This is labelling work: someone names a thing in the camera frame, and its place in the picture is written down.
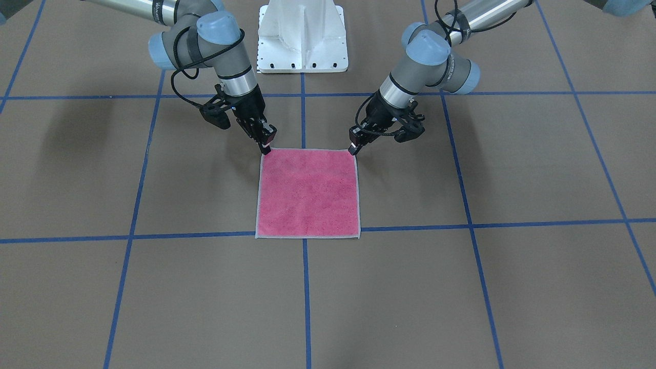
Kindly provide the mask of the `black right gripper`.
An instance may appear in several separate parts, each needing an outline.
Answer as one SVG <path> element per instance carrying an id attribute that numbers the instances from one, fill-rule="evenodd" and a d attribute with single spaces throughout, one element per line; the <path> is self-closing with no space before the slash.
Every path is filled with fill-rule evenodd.
<path id="1" fill-rule="evenodd" d="M 265 102 L 259 85 L 248 94 L 233 98 L 233 114 L 237 123 L 246 132 L 247 136 L 256 140 L 262 155 L 271 152 L 271 143 L 277 129 L 275 126 L 264 123 Z"/>

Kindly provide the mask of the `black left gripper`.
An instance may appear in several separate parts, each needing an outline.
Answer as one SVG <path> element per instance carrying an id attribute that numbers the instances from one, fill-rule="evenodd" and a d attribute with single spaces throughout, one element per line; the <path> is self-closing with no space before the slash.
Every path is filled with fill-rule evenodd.
<path id="1" fill-rule="evenodd" d="M 347 151 L 356 156 L 366 145 L 372 143 L 379 136 L 393 136 L 395 139 L 406 139 L 409 133 L 408 119 L 410 106 L 396 108 L 382 98 L 379 92 L 371 94 L 361 104 L 355 115 L 355 124 L 349 128 L 351 145 Z M 401 128 L 387 133 L 394 122 L 401 123 Z"/>

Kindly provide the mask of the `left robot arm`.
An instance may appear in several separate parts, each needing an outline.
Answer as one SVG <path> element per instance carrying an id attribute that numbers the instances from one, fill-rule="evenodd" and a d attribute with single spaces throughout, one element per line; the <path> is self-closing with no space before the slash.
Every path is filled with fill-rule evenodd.
<path id="1" fill-rule="evenodd" d="M 531 1 L 470 1 L 462 6 L 453 2 L 450 12 L 435 10 L 433 23 L 410 24 L 401 36 L 403 58 L 358 108 L 365 117 L 355 115 L 347 152 L 356 156 L 380 136 L 391 136 L 396 142 L 419 138 L 425 131 L 425 117 L 415 112 L 415 98 L 422 89 L 469 94 L 480 81 L 477 63 L 461 57 L 453 47 L 507 23 L 531 5 Z"/>

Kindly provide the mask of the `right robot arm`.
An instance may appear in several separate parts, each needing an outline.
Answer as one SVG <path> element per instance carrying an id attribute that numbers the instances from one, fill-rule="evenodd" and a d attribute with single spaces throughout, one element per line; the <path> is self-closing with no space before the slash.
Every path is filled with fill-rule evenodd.
<path id="1" fill-rule="evenodd" d="M 149 39 L 150 57 L 170 82 L 188 70 L 211 68 L 218 77 L 216 94 L 204 104 L 190 101 L 204 120 L 228 129 L 227 112 L 264 155 L 271 152 L 276 128 L 265 118 L 265 102 L 244 46 L 244 31 L 221 1 L 98 1 L 98 5 L 168 27 Z"/>

